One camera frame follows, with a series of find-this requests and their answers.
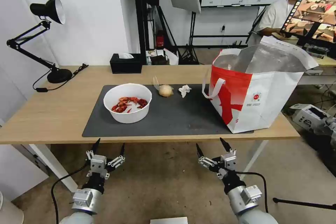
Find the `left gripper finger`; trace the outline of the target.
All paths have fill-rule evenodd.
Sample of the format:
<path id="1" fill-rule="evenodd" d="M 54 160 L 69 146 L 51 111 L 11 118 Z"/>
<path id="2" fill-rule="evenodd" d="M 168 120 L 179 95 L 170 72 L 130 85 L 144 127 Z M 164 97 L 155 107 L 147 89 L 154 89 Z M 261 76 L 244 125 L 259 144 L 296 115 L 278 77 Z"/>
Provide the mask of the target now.
<path id="1" fill-rule="evenodd" d="M 101 138 L 99 138 L 91 147 L 90 150 L 86 151 L 86 156 L 87 159 L 86 160 L 91 160 L 94 157 L 95 152 L 98 149 L 99 143 L 100 143 Z"/>
<path id="2" fill-rule="evenodd" d="M 120 149 L 119 156 L 115 157 L 114 159 L 107 160 L 106 168 L 118 168 L 119 166 L 121 166 L 125 162 L 124 153 L 125 153 L 125 143 L 123 143 Z"/>

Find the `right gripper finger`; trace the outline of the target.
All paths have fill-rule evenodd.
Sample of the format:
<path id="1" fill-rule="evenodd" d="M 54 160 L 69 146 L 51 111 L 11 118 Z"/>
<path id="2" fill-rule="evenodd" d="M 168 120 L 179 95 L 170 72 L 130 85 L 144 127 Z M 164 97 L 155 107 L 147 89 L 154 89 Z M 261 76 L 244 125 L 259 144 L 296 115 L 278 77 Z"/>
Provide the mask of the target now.
<path id="1" fill-rule="evenodd" d="M 197 148 L 197 155 L 198 155 L 198 163 L 201 166 L 207 168 L 208 170 L 219 170 L 218 161 L 204 156 L 204 153 L 202 152 L 199 144 L 196 144 L 196 148 Z"/>
<path id="2" fill-rule="evenodd" d="M 228 142 L 226 142 L 223 138 L 220 138 L 220 141 L 226 150 L 224 156 L 236 156 L 236 149 L 232 148 Z"/>

